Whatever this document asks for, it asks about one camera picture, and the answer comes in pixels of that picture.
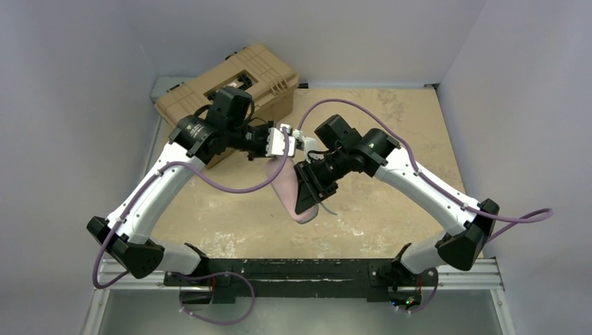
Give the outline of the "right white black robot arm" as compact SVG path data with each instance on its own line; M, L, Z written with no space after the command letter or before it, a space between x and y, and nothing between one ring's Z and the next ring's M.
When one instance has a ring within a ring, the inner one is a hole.
M336 114L314 133L327 152L321 159L295 164L289 173L286 209L303 214L334 195L338 180L346 174L365 173L402 192L443 227L434 238L407 246L398 254L398 263L413 274L439 265L472 268L492 234L491 215L500 210L496 202L460 193L427 170L414 171L408 151L380 129L360 135Z

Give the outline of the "pink grey umbrella case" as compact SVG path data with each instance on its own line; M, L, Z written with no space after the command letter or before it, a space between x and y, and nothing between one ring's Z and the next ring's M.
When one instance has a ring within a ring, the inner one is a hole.
M287 158L287 161L282 167L280 173L270 183L270 186L274 190L283 208L295 222L299 224L305 224L312 221L318 215L319 206L317 204L300 214L295 212L298 181L297 175L294 171L294 162L292 158Z

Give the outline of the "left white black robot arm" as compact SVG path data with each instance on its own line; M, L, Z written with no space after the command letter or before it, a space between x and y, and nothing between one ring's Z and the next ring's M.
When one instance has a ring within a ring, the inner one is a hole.
M260 126L250 125L254 101L246 91L232 87L219 89L213 103L198 108L182 118L168 136L161 155L138 186L111 214L93 217L87 230L100 244L94 263L93 283L105 254L114 258L126 274L144 278L152 272L168 271L190 275L198 268L202 254L189 244L166 246L154 241L152 231L172 200L195 175L208 185L234 194L258 191L274 181L268 180L250 188L229 188L207 178L202 170L226 149L247 151L250 158L278 157L285 165L290 153L289 130L277 128L269 121Z

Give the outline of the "tan plastic toolbox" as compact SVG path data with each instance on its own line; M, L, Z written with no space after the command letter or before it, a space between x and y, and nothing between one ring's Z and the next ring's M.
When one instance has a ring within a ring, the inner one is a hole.
M256 44L189 81L169 87L155 108L172 126L159 165L195 161L211 168L240 150L248 127L278 127L293 110L299 75Z

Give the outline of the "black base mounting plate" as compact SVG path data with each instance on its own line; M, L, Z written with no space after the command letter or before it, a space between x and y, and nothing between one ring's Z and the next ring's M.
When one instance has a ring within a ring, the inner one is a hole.
M166 286L204 287L215 304L238 297L365 299L417 305L421 288L436 285L443 261L406 244L394 258L205 258L189 275L168 270Z

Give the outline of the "aluminium frame rail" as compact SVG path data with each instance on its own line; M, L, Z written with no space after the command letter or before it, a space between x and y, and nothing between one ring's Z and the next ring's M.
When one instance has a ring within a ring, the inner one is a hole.
M437 268L417 305L365 299L238 297L215 304L204 287L127 276L91 301L83 334L513 334L497 262Z

